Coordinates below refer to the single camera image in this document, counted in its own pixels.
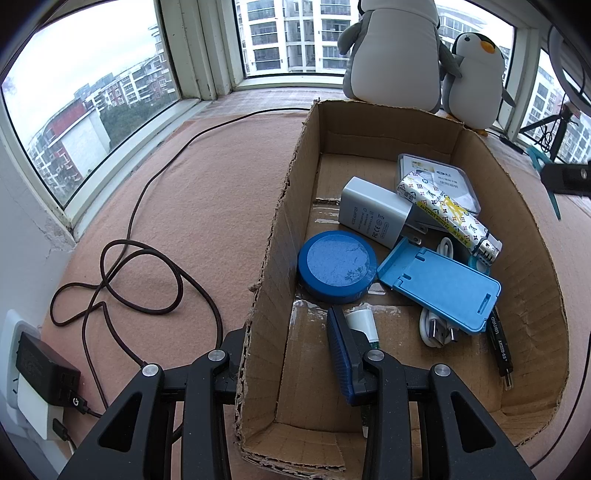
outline tree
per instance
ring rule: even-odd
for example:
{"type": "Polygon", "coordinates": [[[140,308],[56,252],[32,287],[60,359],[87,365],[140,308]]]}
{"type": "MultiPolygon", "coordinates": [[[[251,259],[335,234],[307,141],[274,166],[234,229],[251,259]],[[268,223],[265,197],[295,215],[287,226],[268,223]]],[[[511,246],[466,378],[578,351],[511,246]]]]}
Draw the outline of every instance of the tree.
{"type": "Polygon", "coordinates": [[[119,105],[104,109],[100,113],[100,120],[111,139],[111,150],[116,148],[138,128],[155,117],[165,107],[170,105],[167,99],[153,102],[137,102],[133,105],[119,105]]]}

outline metal screw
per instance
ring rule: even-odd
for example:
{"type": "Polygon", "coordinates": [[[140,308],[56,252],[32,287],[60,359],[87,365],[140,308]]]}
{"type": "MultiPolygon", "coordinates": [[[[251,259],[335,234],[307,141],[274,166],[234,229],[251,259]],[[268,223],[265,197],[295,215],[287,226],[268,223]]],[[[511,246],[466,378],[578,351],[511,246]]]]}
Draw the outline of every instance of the metal screw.
{"type": "Polygon", "coordinates": [[[158,373],[158,365],[154,365],[154,364],[146,365],[145,367],[143,367],[142,373],[146,377],[153,377],[155,374],[158,373]]]}
{"type": "Polygon", "coordinates": [[[207,354],[207,358],[209,358],[212,362],[219,362],[220,360],[224,360],[226,357],[226,352],[223,350],[212,350],[207,354]]]}
{"type": "Polygon", "coordinates": [[[450,373],[452,373],[452,369],[449,368],[447,365],[445,364],[437,364],[435,365],[435,373],[437,375],[439,375],[440,377],[446,377],[448,376],[450,373]]]}
{"type": "Polygon", "coordinates": [[[384,359],[384,352],[374,348],[367,352],[368,359],[372,362],[381,362],[384,359]]]}

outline gray penguin plush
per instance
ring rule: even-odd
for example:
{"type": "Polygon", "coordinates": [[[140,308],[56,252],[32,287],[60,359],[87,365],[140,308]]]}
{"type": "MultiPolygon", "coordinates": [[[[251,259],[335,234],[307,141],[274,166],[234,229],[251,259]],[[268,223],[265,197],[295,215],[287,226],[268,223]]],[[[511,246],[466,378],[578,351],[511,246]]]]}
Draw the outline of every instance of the gray penguin plush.
{"type": "Polygon", "coordinates": [[[503,87],[505,60],[501,49],[485,35],[463,33],[452,47],[462,76],[445,72],[443,109],[464,124],[486,135],[499,114],[501,101],[515,106],[503,87]]]}
{"type": "Polygon", "coordinates": [[[341,33],[339,52],[351,47],[343,92],[348,98],[380,105],[440,107],[439,62],[461,77],[437,32],[434,0],[361,0],[362,19],[341,33]]]}

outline patterned lighter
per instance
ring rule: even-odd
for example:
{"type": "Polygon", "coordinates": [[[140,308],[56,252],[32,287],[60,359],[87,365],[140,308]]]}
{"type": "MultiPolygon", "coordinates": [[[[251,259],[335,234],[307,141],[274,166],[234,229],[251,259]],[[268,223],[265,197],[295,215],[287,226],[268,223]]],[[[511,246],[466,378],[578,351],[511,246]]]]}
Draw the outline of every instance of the patterned lighter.
{"type": "Polygon", "coordinates": [[[503,244],[493,237],[470,212],[449,198],[426,176],[413,171],[398,184],[398,193],[413,202],[442,224],[472,255],[490,266],[503,244]]]}

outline sky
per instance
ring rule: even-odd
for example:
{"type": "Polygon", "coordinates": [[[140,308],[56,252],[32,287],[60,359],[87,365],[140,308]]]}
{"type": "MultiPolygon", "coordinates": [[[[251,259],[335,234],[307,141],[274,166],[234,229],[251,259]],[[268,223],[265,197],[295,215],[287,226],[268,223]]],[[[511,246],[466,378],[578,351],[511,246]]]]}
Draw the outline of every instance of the sky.
{"type": "Polygon", "coordinates": [[[69,15],[36,33],[8,73],[8,112],[26,145],[74,92],[156,54],[152,0],[117,0],[69,15]]]}

